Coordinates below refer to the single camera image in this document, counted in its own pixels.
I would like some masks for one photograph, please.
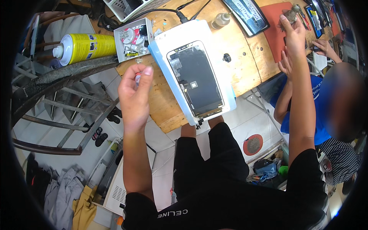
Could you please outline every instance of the wooden workbench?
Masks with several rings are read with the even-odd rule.
[[[286,2],[287,0],[255,0],[259,7],[270,4]],[[302,8],[306,3],[302,0],[289,0],[291,3],[299,4]],[[188,2],[187,0],[172,0],[159,8],[176,9],[178,6]],[[181,12],[190,19],[203,6],[206,1],[195,1],[186,6]],[[211,22],[214,17],[221,12],[229,12],[221,0],[212,0],[198,15],[198,20],[206,20]],[[169,30],[180,24],[179,18],[172,12],[152,12],[145,17],[153,19],[153,32],[158,28],[162,31]],[[97,27],[96,21],[91,21],[96,33],[113,35],[112,32]],[[252,88],[258,86],[279,73],[280,70],[277,63],[274,62],[270,47],[263,33],[252,38],[243,35],[241,29],[237,25],[235,18],[232,16],[229,25],[220,30],[212,29],[213,44],[215,52],[222,57],[224,53],[231,56],[231,62],[226,63],[227,73],[232,76],[231,84],[235,95],[238,97]],[[329,40],[332,37],[330,27],[325,28],[325,34],[321,39]],[[316,40],[313,31],[307,31],[306,35],[308,46]],[[153,57],[145,55],[141,57],[143,64],[151,65],[154,68],[154,79],[152,90],[149,94],[150,116],[156,124],[165,133],[187,123],[184,114],[179,107],[166,79],[160,68],[155,63]],[[117,68],[117,72],[122,76],[125,70],[135,64],[135,60],[128,60],[121,63]]]

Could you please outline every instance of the pile of clothes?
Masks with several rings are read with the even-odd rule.
[[[57,171],[49,166],[40,168],[34,155],[30,154],[28,157],[26,171],[28,187],[43,207],[45,216],[58,230],[83,229],[84,227],[79,226],[87,227],[94,219],[97,209],[91,203],[94,191],[88,186],[84,187],[83,180],[82,172],[74,168],[63,170],[58,175]]]

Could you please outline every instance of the plastic bottle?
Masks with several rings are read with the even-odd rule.
[[[230,22],[230,14],[229,13],[219,13],[215,19],[211,22],[211,26],[213,29],[221,29],[226,26]]]
[[[116,54],[114,36],[71,33],[61,39],[61,44],[52,50],[62,66]]]

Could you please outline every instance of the red round mat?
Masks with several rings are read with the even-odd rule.
[[[251,135],[243,143],[243,151],[247,156],[258,153],[263,146],[263,138],[259,134]]]

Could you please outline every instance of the black t-shirt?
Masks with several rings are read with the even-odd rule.
[[[286,191],[238,181],[209,181],[157,212],[139,193],[126,197],[122,228],[135,229],[310,229],[325,218],[328,197],[314,149],[293,161]]]

